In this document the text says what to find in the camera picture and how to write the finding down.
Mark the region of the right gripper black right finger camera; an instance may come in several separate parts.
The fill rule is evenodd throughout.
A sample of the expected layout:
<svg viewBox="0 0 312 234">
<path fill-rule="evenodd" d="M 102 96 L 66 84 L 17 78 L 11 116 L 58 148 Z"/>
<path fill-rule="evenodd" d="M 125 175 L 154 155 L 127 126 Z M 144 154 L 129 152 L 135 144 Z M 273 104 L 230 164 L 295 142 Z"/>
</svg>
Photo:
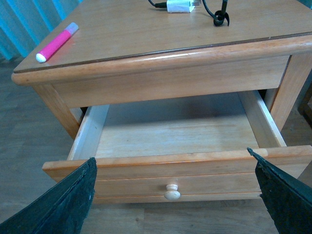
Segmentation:
<svg viewBox="0 0 312 234">
<path fill-rule="evenodd" d="M 268 213 L 280 234 L 312 232 L 312 189 L 248 148 Z"/>
</svg>

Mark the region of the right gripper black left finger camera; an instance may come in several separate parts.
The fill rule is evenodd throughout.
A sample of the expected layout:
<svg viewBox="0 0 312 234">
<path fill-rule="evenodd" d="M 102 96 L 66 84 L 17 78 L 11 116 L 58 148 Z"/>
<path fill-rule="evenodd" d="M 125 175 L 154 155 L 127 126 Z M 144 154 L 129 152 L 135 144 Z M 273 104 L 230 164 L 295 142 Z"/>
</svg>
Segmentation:
<svg viewBox="0 0 312 234">
<path fill-rule="evenodd" d="M 2 234 L 79 234 L 95 194 L 95 158 L 0 225 Z"/>
</svg>

